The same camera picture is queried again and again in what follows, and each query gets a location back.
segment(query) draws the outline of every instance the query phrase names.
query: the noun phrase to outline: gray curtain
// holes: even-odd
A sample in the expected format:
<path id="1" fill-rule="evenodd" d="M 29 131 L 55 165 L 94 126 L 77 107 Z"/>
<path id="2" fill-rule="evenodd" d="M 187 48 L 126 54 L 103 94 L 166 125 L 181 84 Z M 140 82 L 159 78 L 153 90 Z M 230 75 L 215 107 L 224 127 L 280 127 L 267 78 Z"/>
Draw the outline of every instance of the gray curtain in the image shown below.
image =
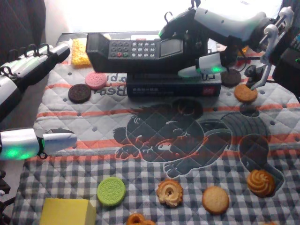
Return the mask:
<path id="1" fill-rule="evenodd" d="M 300 0 L 283 0 L 282 7 L 291 6 L 295 16 L 294 16 L 294 26 L 300 27 Z"/>

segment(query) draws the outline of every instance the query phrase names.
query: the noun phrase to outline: cartoon bear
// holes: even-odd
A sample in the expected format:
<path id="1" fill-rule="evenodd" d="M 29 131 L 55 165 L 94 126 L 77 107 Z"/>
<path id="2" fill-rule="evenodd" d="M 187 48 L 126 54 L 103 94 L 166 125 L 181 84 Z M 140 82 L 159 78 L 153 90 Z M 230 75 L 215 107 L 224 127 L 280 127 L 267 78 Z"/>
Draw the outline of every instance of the cartoon bear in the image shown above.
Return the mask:
<path id="1" fill-rule="evenodd" d="M 123 144 L 116 158 L 127 159 L 140 154 L 145 161 L 164 163 L 171 178 L 188 174 L 214 163 L 227 148 L 238 151 L 242 164 L 251 172 L 265 169 L 275 177 L 278 189 L 283 175 L 267 162 L 270 132 L 250 105 L 230 112 L 220 120 L 197 121 L 202 105 L 190 99 L 172 104 L 153 105 L 131 111 L 127 127 L 114 130 L 114 138 Z"/>

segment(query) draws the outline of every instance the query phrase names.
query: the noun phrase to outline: red logo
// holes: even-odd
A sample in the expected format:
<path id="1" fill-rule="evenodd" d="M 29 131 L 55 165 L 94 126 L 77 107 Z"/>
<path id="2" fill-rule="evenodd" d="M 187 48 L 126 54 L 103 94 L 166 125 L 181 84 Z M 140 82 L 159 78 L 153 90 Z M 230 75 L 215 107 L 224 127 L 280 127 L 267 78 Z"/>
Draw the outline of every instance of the red logo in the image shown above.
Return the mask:
<path id="1" fill-rule="evenodd" d="M 213 95 L 215 93 L 215 87 L 204 87 L 203 88 L 203 95 Z"/>

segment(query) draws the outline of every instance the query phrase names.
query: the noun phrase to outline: black cookie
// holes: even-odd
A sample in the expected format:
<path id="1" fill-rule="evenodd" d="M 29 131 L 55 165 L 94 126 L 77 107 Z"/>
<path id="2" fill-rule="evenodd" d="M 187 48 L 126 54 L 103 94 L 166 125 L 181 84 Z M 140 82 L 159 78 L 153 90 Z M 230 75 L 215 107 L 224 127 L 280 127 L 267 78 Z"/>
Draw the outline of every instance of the black cookie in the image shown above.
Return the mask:
<path id="1" fill-rule="evenodd" d="M 73 103 L 84 103 L 89 100 L 91 91 L 86 84 L 76 84 L 70 88 L 68 96 Z"/>
<path id="2" fill-rule="evenodd" d="M 240 83 L 241 80 L 241 74 L 236 69 L 229 69 L 230 73 L 228 71 L 221 73 L 221 80 L 222 84 L 225 87 L 234 87 Z"/>

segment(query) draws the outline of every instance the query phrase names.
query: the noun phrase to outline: green button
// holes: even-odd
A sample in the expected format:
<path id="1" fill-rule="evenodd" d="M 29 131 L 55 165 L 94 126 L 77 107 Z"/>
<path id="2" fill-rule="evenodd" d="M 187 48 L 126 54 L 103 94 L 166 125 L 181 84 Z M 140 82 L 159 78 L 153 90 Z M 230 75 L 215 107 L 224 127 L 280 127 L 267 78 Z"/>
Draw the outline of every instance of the green button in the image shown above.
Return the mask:
<path id="1" fill-rule="evenodd" d="M 104 206 L 115 206 L 121 203 L 125 197 L 126 188 L 123 181 L 116 177 L 103 180 L 97 189 L 99 201 Z"/>

